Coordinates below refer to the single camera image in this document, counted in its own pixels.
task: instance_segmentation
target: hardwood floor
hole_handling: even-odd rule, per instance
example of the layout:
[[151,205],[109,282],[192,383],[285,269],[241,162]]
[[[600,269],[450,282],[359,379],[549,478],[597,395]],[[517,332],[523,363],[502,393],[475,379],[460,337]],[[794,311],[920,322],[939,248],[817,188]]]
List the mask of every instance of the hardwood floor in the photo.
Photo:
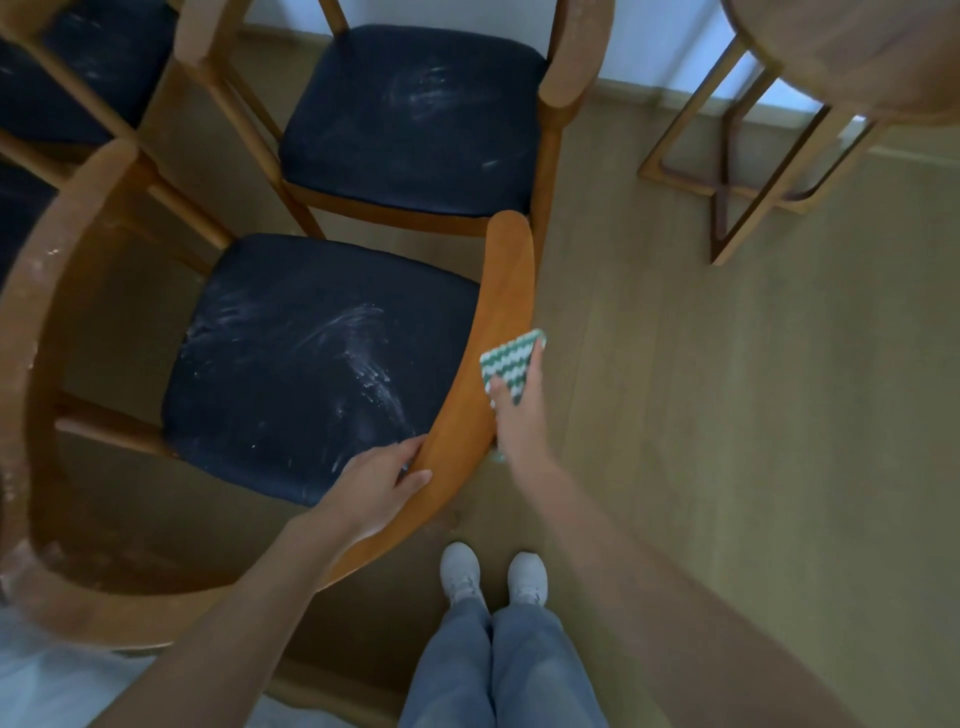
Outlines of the hardwood floor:
[[[245,39],[237,63],[282,123],[315,57]],[[180,184],[237,232],[295,231],[209,100],[180,88],[172,106],[153,142]],[[536,314],[554,445],[624,528],[783,641],[868,725],[948,725],[960,713],[960,175],[867,158],[820,209],[775,211],[714,269],[707,200],[635,176],[668,119],[593,99],[564,137]],[[742,166],[757,177],[788,139],[746,134]],[[698,120],[682,163],[707,165],[716,138]],[[477,240],[319,217],[331,239],[479,277]],[[199,291],[130,246],[70,388],[156,421]],[[297,512],[182,463],[63,446],[104,518],[205,568],[243,569]],[[449,511],[452,533],[424,528],[319,594],[288,655],[403,691],[444,610],[444,545],[477,550],[493,608],[510,559],[532,548],[611,724],[665,725],[502,466],[485,463]]]

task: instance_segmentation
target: table top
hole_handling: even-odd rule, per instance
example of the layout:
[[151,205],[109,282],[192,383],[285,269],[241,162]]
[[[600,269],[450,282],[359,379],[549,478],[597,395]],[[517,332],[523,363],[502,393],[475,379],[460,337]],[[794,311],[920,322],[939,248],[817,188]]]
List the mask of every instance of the table top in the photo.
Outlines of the table top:
[[960,123],[960,0],[721,0],[799,91],[871,119]]

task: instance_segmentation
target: black leather seat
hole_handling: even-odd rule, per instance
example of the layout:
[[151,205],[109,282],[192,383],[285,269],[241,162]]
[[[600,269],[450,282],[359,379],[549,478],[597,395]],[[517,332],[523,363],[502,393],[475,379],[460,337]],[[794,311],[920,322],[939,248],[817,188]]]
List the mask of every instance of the black leather seat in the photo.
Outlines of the black leather seat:
[[312,505],[356,453],[429,431],[478,293],[471,280],[354,245],[238,240],[180,347],[164,437],[208,473]]
[[57,190],[30,172],[0,163],[0,287]]
[[[173,50],[177,14],[164,0],[78,0],[43,44],[133,128]],[[25,51],[0,40],[0,128],[33,142],[99,146],[112,139]]]
[[503,38],[350,29],[324,51],[287,125],[283,178],[418,212],[526,214],[546,67],[533,48]]

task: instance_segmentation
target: light blue jeans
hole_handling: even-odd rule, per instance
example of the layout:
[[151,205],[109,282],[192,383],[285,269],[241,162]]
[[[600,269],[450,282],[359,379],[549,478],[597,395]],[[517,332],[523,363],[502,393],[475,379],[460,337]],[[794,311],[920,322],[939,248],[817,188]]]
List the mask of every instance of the light blue jeans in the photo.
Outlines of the light blue jeans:
[[557,616],[479,599],[450,608],[417,665],[399,728],[606,726]]

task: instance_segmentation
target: white sneaker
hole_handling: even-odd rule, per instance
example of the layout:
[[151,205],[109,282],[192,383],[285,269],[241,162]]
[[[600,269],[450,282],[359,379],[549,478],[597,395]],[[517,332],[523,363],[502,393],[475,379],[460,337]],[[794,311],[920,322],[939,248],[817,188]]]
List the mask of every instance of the white sneaker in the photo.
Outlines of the white sneaker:
[[457,541],[444,549],[440,557],[440,582],[451,607],[463,599],[480,599],[487,606],[480,591],[480,562],[466,544]]
[[507,589],[511,604],[546,604],[546,566],[529,551],[521,551],[510,562]]

